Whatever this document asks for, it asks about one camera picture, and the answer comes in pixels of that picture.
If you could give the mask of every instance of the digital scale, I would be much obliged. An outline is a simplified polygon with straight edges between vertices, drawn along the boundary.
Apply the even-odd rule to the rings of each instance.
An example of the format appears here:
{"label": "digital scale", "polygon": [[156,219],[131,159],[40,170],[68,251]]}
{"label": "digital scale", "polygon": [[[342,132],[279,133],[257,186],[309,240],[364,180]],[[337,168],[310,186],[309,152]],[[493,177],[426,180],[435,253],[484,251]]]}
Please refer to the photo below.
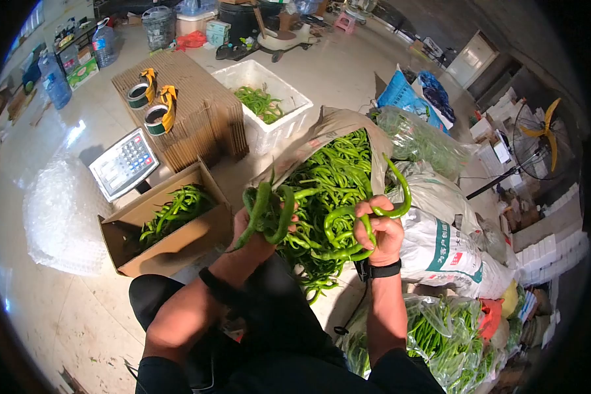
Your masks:
{"label": "digital scale", "polygon": [[107,201],[112,202],[134,188],[140,193],[149,190],[145,179],[159,164],[139,127],[107,149],[89,169]]}

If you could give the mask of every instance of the tape roll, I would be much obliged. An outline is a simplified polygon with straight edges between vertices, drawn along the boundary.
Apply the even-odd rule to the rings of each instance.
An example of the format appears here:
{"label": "tape roll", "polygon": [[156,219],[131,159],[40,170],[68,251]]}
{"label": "tape roll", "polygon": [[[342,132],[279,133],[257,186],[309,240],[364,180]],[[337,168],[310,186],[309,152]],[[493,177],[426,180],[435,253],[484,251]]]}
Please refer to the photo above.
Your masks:
{"label": "tape roll", "polygon": [[141,110],[149,105],[147,98],[148,83],[138,83],[127,92],[127,103],[133,110]]}
{"label": "tape roll", "polygon": [[144,114],[144,127],[152,136],[160,136],[165,133],[162,117],[169,108],[164,104],[154,105]]}

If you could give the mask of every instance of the plastic stool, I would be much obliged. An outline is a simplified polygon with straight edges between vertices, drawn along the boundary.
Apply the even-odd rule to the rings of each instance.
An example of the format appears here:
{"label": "plastic stool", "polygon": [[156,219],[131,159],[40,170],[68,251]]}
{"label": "plastic stool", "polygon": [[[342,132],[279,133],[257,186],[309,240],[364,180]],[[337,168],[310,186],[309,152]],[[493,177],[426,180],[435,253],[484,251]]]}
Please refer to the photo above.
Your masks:
{"label": "plastic stool", "polygon": [[339,18],[337,18],[333,26],[339,27],[345,31],[346,34],[353,34],[355,31],[355,21],[356,19],[354,16],[347,14],[346,11],[343,11],[341,14],[339,14]]}

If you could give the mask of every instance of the floor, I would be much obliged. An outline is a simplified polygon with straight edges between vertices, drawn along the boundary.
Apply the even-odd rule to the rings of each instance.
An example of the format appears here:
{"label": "floor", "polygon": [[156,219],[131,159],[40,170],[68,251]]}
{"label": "floor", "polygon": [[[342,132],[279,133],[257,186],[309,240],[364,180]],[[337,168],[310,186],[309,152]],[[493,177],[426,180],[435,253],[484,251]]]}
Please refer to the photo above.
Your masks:
{"label": "floor", "polygon": [[[147,57],[149,52],[141,27],[121,27],[117,32],[123,46],[114,64],[80,87],[62,110],[50,106],[33,127],[31,119],[43,106],[39,95],[35,97],[17,123],[7,129],[7,138],[0,148],[0,294],[4,308],[24,346],[51,383],[65,388],[59,372],[66,368],[90,394],[134,390],[134,379],[124,364],[138,365],[144,331],[128,302],[131,279],[117,275],[108,257],[102,261],[102,273],[94,277],[66,274],[35,264],[27,253],[20,207],[37,171],[44,168],[54,153],[65,150],[89,164],[97,153],[135,128],[110,79]],[[213,52],[204,49],[188,50],[187,54],[208,71],[233,64],[215,60]],[[408,44],[376,22],[357,28],[354,35],[327,34],[308,51],[288,52],[276,64],[262,52],[251,58],[313,101],[315,106],[307,119],[308,125],[315,121],[320,105],[366,113],[370,100],[375,98],[376,76],[389,81],[397,62],[416,71],[426,67],[436,71],[425,59],[413,55]],[[465,118],[473,102],[451,81],[445,85],[455,99],[452,104],[460,119],[452,135],[468,142],[470,133]],[[248,180],[238,176],[241,169],[245,168],[245,173],[259,173],[269,165],[272,156],[299,136],[284,141],[263,158],[247,157],[238,163],[224,159],[212,169],[234,209],[242,206],[240,193]],[[471,162],[466,172],[466,176],[486,177],[478,162]],[[158,177],[163,178],[165,174],[154,176],[154,183]],[[464,192],[471,192],[486,182],[464,181],[461,184]],[[127,195],[117,206],[133,198],[135,194]],[[495,218],[495,202],[494,194],[489,191],[471,204],[482,216]],[[196,269],[185,269],[176,278],[187,282],[195,272]],[[330,334],[334,325],[348,318],[362,295],[354,269],[347,267],[340,279],[340,288],[328,291],[327,297],[321,297],[313,305]]]}

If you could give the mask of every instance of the white door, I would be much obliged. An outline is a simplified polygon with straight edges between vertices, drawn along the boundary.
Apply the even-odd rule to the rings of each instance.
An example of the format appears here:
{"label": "white door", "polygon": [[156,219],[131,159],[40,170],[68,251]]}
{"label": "white door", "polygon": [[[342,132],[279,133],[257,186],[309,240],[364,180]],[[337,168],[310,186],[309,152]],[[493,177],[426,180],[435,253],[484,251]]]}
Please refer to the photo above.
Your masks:
{"label": "white door", "polygon": [[497,52],[481,37],[480,32],[477,32],[446,71],[466,89],[496,58],[496,54]]}

